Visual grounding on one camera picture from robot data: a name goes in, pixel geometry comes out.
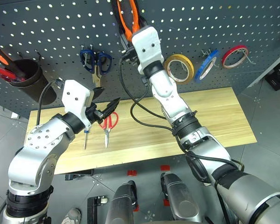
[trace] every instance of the metal hook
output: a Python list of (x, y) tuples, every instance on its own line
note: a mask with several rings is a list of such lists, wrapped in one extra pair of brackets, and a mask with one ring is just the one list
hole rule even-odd
[[(42, 59), (42, 55), (39, 53), (37, 49), (35, 49), (34, 51), (38, 54), (38, 60), (35, 60), (35, 62), (40, 62)], [(17, 54), (21, 59), (24, 58), (21, 52), (18, 51)]]
[[(81, 46), (81, 50), (84, 50), (84, 45), (83, 45), (83, 44), (81, 44), (80, 46)], [(84, 58), (85, 58), (85, 61), (84, 61), (84, 65), (83, 65), (83, 67), (85, 67), (85, 66), (86, 66), (87, 53), (84, 53)]]
[[(201, 49), (201, 52), (203, 53), (203, 57), (204, 57), (204, 56), (210, 56), (210, 54), (211, 54), (211, 50), (210, 50), (210, 49), (208, 49), (206, 52), (204, 52), (204, 51)], [(219, 68), (219, 66), (216, 65), (214, 62), (211, 62), (211, 63), (213, 63), (213, 65), (214, 65), (215, 67)]]
[(18, 51), (17, 54), (18, 54), (18, 56), (19, 56), (21, 59), (24, 58), (21, 52)]
[(245, 51), (244, 49), (237, 50), (237, 51), (242, 52), (242, 53), (247, 57), (248, 61), (249, 61), (251, 64), (256, 64), (256, 63), (254, 63), (254, 62), (252, 62), (252, 61), (250, 60), (250, 58), (248, 57), (248, 55), (246, 54), (246, 51)]
[(42, 59), (41, 53), (39, 53), (38, 49), (35, 49), (34, 51), (38, 54), (38, 60), (36, 60), (36, 62), (40, 62)]
[(182, 62), (181, 62), (181, 64), (182, 64), (182, 69), (183, 69), (184, 71), (187, 71), (188, 69), (187, 69), (186, 65), (185, 65), (184, 63), (182, 63)]

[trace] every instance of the red tape roll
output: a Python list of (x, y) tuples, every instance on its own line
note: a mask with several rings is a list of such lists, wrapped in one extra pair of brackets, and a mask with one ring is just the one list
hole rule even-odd
[[(231, 64), (231, 65), (226, 65), (225, 62), (226, 62), (227, 58), (232, 53), (234, 53), (235, 51), (238, 51), (238, 50), (244, 50), (245, 51), (244, 56), (241, 59), (239, 59), (236, 63)], [(222, 58), (222, 65), (223, 65), (223, 67), (226, 68), (226, 69), (233, 69), (233, 68), (239, 66), (247, 58), (248, 53), (249, 53), (248, 48), (245, 45), (238, 45), (238, 46), (236, 46), (234, 48), (231, 48), (229, 51), (227, 51), (224, 54), (224, 56)]]

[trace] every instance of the black cup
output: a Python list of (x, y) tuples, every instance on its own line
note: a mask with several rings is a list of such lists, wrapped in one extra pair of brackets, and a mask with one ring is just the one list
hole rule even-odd
[[(47, 79), (42, 73), (42, 69), (38, 63), (30, 59), (21, 59), (14, 61), (16, 65), (26, 74), (26, 80), (23, 82), (10, 83), (12, 86), (22, 90), (33, 100), (38, 102), (42, 90), (48, 84)], [(48, 105), (55, 101), (56, 93), (50, 87), (43, 96), (42, 105)]]

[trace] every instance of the blue tape roll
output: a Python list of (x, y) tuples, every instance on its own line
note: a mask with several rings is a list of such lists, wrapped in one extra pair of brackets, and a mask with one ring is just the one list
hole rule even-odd
[(200, 83), (202, 81), (202, 79), (205, 78), (205, 76), (207, 75), (207, 73), (209, 73), (208, 67), (210, 66), (211, 61), (217, 57), (217, 55), (219, 54), (218, 50), (214, 50), (213, 52), (210, 53), (210, 55), (204, 60), (204, 62), (202, 63), (202, 65), (200, 66), (200, 68), (198, 69), (194, 80), (197, 83)]

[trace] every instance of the wooden table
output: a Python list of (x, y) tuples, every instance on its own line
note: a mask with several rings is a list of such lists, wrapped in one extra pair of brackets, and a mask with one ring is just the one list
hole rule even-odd
[[(232, 90), (214, 90), (182, 93), (181, 97), (196, 117), (225, 147), (256, 142), (255, 136)], [(148, 109), (161, 114), (161, 107), (154, 98), (141, 102)], [(107, 103), (97, 104), (104, 109)], [(109, 146), (105, 149), (105, 133), (95, 123), (88, 134), (87, 149), (84, 150), (83, 131), (76, 135), (68, 149), (58, 160), (55, 174), (105, 167), (115, 164), (154, 159), (182, 154), (171, 132), (165, 129), (142, 126), (130, 115), (132, 100), (122, 100), (116, 112), (119, 122), (110, 132)], [(167, 125), (166, 120), (156, 118), (138, 106), (135, 116), (149, 124)], [(63, 107), (42, 110), (41, 124), (56, 113), (64, 114)], [(37, 111), (31, 111), (27, 131), (35, 126)]]

